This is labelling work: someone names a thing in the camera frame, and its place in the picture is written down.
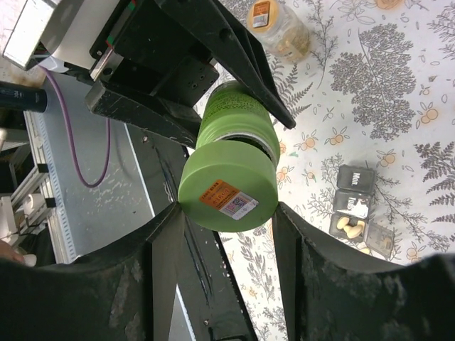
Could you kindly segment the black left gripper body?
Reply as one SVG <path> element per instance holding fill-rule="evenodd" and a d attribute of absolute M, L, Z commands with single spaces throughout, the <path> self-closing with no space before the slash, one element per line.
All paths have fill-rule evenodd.
<path fill-rule="evenodd" d="M 202 96 L 219 73 L 211 52 L 155 1 L 118 1 L 90 49 L 93 80 L 157 96 Z"/>

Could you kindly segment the grey weekly pill organizer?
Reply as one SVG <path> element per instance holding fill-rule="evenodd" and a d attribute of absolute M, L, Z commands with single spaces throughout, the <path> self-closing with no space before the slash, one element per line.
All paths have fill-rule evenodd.
<path fill-rule="evenodd" d="M 395 233 L 371 220 L 375 180 L 376 172 L 369 168 L 349 165 L 339 167 L 328 232 L 332 237 L 347 241 L 361 252 L 376 253 L 389 261 L 392 259 Z M 347 238 L 343 229 L 336 228 L 341 217 L 349 217 L 351 226 L 356 225 L 359 220 L 364 221 L 364 232 L 355 239 Z M 393 241 L 391 249 L 384 247 L 384 238 Z"/>

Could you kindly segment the green pill bottle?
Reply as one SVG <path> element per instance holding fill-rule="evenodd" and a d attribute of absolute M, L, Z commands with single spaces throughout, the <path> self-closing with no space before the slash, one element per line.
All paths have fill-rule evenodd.
<path fill-rule="evenodd" d="M 210 94 L 196 146 L 219 140 L 252 143 L 264 151 L 274 165 L 279 162 L 279 141 L 269 112 L 235 80 L 217 86 Z"/>

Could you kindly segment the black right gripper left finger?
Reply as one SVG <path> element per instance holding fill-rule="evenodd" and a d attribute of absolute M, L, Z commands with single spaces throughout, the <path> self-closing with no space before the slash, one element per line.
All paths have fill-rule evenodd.
<path fill-rule="evenodd" d="M 181 206 L 71 264 L 1 260 L 2 340 L 167 340 Z"/>

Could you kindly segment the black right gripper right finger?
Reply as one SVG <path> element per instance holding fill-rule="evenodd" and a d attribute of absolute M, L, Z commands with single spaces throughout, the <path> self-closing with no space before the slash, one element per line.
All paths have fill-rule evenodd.
<path fill-rule="evenodd" d="M 284 203 L 272 218 L 290 340 L 453 340 L 454 255 L 399 266 L 315 228 Z"/>

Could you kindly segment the green bottle cap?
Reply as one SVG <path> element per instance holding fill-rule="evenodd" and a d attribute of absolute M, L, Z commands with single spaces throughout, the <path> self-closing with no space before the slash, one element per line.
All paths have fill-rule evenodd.
<path fill-rule="evenodd" d="M 216 232 L 244 232 L 276 210 L 273 162 L 250 144 L 221 140 L 197 148 L 186 161 L 178 188 L 184 213 Z"/>

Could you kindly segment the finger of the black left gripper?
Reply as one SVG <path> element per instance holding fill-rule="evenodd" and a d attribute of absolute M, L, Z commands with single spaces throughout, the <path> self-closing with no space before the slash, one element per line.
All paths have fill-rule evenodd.
<path fill-rule="evenodd" d="M 281 100 L 261 43 L 219 1 L 157 1 L 158 7 L 202 43 L 277 121 L 296 122 Z"/>
<path fill-rule="evenodd" d="M 93 114 L 130 124 L 189 148 L 196 147 L 201 118 L 184 104 L 105 81 L 92 86 L 85 103 Z"/>

